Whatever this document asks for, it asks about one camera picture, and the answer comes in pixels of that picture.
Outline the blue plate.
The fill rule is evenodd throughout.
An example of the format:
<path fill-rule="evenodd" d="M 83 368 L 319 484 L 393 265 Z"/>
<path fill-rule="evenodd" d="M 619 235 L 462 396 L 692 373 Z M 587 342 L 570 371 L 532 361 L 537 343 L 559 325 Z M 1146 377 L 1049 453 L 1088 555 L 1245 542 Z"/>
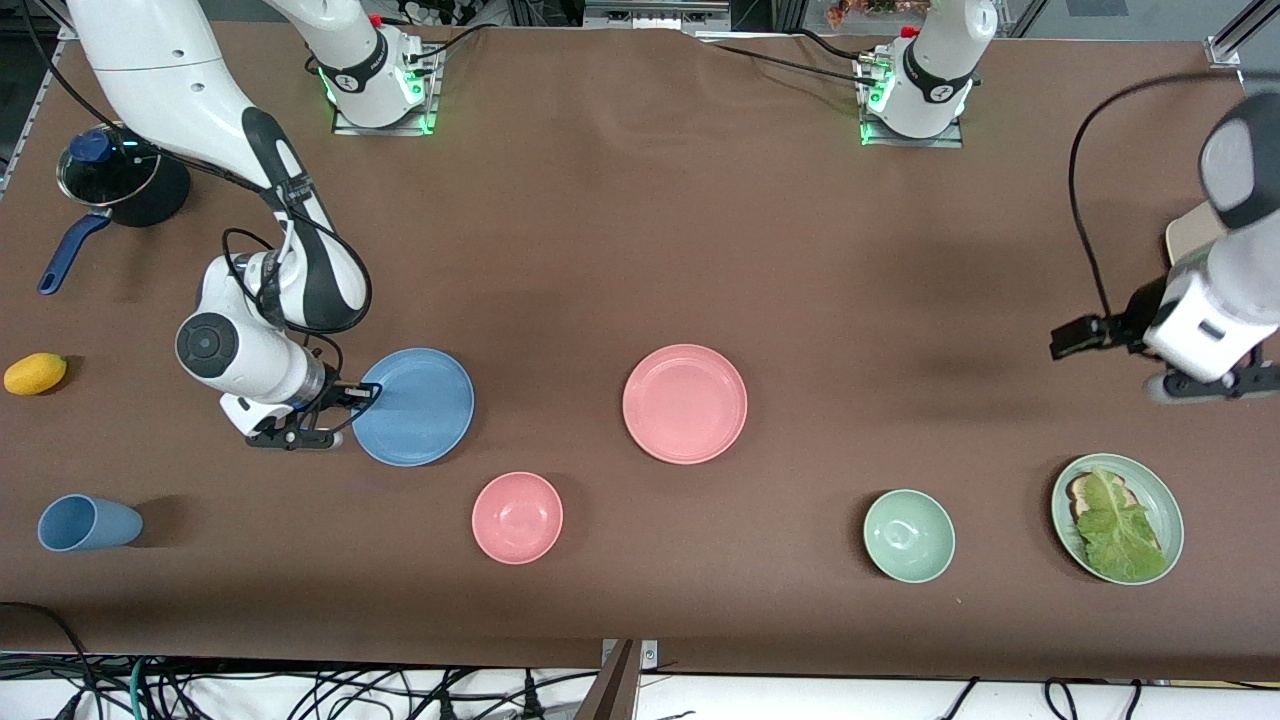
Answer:
<path fill-rule="evenodd" d="M 468 373 L 436 348 L 403 348 L 375 363 L 364 383 L 381 387 L 355 419 L 355 437 L 374 459 L 396 468 L 435 462 L 466 436 L 475 413 Z"/>

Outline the pink plate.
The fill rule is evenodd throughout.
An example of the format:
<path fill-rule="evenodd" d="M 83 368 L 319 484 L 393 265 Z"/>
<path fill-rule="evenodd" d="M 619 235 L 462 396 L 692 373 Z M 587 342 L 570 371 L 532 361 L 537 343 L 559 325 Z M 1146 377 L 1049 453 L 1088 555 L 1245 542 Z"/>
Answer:
<path fill-rule="evenodd" d="M 740 437 L 748 387 L 722 354 L 701 345 L 658 348 L 630 372 L 622 418 L 632 441 L 673 465 L 708 462 Z"/>

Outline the beige wooden cutting board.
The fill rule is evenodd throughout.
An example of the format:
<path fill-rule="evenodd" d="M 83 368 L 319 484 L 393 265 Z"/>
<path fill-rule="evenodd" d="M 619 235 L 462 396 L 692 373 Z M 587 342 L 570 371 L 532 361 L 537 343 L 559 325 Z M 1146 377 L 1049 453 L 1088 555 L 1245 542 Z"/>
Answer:
<path fill-rule="evenodd" d="M 1226 232 L 1228 228 L 1220 222 L 1212 205 L 1202 202 L 1167 224 L 1164 232 L 1167 265 L 1175 266 L 1187 255 L 1212 243 Z"/>

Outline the toasted bread slice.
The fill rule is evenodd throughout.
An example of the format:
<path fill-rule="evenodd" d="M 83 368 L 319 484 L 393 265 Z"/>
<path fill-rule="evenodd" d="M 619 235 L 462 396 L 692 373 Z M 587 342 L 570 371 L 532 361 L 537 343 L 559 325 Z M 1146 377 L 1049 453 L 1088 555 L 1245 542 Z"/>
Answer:
<path fill-rule="evenodd" d="M 1100 503 L 1116 498 L 1119 507 L 1129 509 L 1139 506 L 1140 502 L 1134 492 L 1128 487 L 1126 480 L 1111 471 L 1096 469 L 1088 474 L 1074 478 L 1066 488 L 1070 514 L 1074 521 L 1091 510 L 1093 498 Z"/>

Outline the green oval plate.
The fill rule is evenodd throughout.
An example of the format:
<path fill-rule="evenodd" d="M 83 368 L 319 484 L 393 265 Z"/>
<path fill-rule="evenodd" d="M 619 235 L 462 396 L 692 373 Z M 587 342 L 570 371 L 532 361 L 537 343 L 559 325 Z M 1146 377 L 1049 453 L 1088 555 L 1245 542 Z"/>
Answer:
<path fill-rule="evenodd" d="M 1143 583 L 1115 582 L 1101 577 L 1085 565 L 1084 547 L 1070 514 L 1066 488 L 1074 478 L 1096 469 L 1112 471 L 1125 478 L 1128 487 L 1147 507 L 1148 519 L 1167 560 L 1166 570 L 1153 580 Z M 1080 568 L 1103 582 L 1119 585 L 1147 585 L 1165 578 L 1181 557 L 1185 527 L 1178 501 L 1164 480 L 1149 468 L 1130 457 L 1117 454 L 1089 454 L 1070 461 L 1051 486 L 1048 507 L 1050 520 L 1061 546 Z"/>

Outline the green lettuce leaf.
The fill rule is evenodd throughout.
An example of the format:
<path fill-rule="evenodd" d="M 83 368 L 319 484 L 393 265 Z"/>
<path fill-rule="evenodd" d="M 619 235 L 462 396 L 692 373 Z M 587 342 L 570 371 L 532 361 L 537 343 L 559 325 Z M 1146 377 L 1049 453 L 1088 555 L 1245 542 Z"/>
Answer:
<path fill-rule="evenodd" d="M 1091 510 L 1075 521 L 1075 527 L 1083 542 L 1085 565 L 1110 580 L 1153 580 L 1169 565 L 1142 503 L 1123 509 L 1116 498 L 1102 503 L 1093 498 Z"/>

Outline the small pink bowl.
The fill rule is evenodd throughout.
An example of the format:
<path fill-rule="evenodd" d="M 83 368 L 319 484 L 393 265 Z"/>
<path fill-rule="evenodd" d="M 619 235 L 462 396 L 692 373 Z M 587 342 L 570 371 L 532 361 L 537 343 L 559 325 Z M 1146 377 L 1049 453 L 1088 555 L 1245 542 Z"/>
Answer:
<path fill-rule="evenodd" d="M 512 566 L 545 556 L 559 539 L 563 520 L 556 487 L 530 471 L 511 471 L 488 482 L 471 512 L 477 547 L 489 559 Z"/>

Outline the small green bowl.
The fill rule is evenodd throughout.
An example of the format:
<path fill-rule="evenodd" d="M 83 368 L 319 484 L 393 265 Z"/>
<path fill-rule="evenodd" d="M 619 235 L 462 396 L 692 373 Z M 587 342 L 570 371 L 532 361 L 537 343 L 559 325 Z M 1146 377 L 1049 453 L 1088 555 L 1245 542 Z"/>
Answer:
<path fill-rule="evenodd" d="M 957 538 L 945 507 L 918 489 L 892 489 L 878 496 L 864 516 L 863 546 L 888 578 L 932 582 L 950 568 Z"/>

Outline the blue plastic cup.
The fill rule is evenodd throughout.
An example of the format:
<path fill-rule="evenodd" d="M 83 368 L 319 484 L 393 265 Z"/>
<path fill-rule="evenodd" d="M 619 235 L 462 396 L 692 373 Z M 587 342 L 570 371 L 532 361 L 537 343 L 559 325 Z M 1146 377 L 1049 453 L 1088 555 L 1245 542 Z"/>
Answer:
<path fill-rule="evenodd" d="M 37 539 L 51 552 L 109 550 L 136 541 L 142 516 L 132 507 L 87 495 L 65 495 L 41 514 Z"/>

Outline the yellow lemon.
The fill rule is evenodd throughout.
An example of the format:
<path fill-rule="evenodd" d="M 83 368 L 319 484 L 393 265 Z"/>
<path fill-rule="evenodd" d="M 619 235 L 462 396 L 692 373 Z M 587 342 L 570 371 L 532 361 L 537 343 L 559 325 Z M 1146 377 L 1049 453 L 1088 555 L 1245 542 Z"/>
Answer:
<path fill-rule="evenodd" d="M 65 357 L 51 352 L 31 354 L 4 372 L 3 386 L 14 396 L 36 396 L 56 388 L 67 373 Z"/>

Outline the orange artificial flowers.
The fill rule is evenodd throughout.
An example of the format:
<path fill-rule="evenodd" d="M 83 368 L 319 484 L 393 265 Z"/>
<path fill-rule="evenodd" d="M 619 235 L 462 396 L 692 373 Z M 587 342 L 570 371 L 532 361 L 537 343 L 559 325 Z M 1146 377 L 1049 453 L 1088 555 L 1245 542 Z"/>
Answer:
<path fill-rule="evenodd" d="M 931 0 L 831 0 L 826 20 L 832 29 L 850 19 L 906 23 L 908 18 L 923 19 L 929 8 Z"/>

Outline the grey metal box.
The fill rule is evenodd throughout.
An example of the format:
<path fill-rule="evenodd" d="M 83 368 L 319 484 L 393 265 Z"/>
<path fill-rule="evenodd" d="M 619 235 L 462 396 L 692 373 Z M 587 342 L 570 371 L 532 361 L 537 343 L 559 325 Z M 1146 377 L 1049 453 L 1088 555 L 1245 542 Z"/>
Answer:
<path fill-rule="evenodd" d="M 677 29 L 730 32 L 730 0 L 584 0 L 582 27 L 589 29 Z"/>

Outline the aluminium frame profile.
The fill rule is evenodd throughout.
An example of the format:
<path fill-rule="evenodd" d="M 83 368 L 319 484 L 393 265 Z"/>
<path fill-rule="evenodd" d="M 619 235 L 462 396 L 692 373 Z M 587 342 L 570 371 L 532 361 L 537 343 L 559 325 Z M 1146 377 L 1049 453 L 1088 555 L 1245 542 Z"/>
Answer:
<path fill-rule="evenodd" d="M 1204 41 L 1210 65 L 1239 67 L 1239 51 L 1276 18 L 1280 18 L 1280 0 L 1248 0 L 1222 28 Z"/>
<path fill-rule="evenodd" d="M 20 160 L 65 49 L 64 6 L 44 0 L 0 0 L 0 199 Z"/>

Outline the grey metal table bracket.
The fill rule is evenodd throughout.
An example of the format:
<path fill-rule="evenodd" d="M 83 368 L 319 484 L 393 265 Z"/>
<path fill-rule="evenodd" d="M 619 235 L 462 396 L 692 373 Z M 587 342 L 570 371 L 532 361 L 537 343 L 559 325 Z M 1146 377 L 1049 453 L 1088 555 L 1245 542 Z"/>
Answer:
<path fill-rule="evenodd" d="M 573 720 L 634 720 L 641 675 L 658 667 L 658 642 L 607 639 L 602 657 Z"/>

